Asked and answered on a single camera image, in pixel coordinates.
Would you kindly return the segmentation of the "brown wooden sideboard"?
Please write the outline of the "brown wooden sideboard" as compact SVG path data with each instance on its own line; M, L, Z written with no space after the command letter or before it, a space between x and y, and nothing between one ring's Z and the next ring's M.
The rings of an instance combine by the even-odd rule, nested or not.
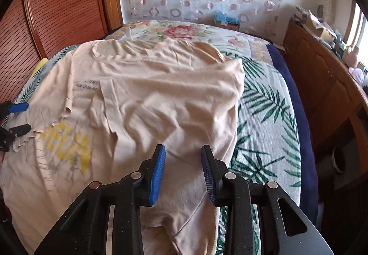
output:
M339 147L345 160L335 187L367 179L367 95L345 64L294 20L283 46L311 131L316 161Z

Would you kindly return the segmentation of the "open cardboard box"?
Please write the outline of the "open cardboard box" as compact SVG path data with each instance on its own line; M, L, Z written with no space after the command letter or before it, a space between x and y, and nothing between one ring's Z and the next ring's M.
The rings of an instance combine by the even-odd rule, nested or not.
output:
M321 40L327 42L328 44L331 44L337 38L332 28L327 23L320 22L318 17L316 17L311 12L309 12L304 26L313 35L319 37Z

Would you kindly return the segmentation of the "bright window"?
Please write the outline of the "bright window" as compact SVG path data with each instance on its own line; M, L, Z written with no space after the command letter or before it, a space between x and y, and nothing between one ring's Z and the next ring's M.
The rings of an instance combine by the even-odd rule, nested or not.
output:
M359 47L364 36L367 19L355 0L352 0L351 12L349 16L347 30L345 31L344 42L348 47Z

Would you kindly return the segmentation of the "pink ceramic vase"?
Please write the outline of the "pink ceramic vase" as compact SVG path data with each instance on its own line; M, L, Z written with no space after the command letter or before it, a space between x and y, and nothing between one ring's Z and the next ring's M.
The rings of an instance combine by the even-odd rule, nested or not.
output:
M356 45L348 46L342 56L343 62L349 68L357 68L359 47Z

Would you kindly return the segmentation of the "dark blue bed sheet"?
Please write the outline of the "dark blue bed sheet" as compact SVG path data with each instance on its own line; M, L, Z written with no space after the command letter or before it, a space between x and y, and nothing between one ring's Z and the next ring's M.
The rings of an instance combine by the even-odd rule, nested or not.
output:
M298 88L281 52L273 44L268 44L267 49L274 68L280 72L287 84L296 116L301 148L301 199L299 207L311 222L316 224L318 211L318 177L308 120Z

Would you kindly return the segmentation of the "yellow pillow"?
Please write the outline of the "yellow pillow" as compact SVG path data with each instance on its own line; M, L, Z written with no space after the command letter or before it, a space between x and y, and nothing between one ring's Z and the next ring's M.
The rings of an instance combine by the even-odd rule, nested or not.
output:
M44 65L49 61L48 58L42 58L37 64L36 67L34 68L29 80L37 77L41 72L42 72L42 68L44 67Z

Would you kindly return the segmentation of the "floral pink quilt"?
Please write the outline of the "floral pink quilt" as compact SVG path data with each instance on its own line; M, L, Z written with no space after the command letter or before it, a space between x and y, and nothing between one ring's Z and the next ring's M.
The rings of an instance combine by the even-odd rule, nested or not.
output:
M211 25L200 23L149 20L129 22L106 36L115 40L164 41L167 38L205 42L227 56L239 56L273 65L266 40Z

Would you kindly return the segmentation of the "blue tissue box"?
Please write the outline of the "blue tissue box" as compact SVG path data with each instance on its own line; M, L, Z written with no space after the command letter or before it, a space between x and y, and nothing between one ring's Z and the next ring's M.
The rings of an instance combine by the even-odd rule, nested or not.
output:
M239 31L240 21L237 18L229 17L222 11L216 11L213 17L214 26L228 30Z

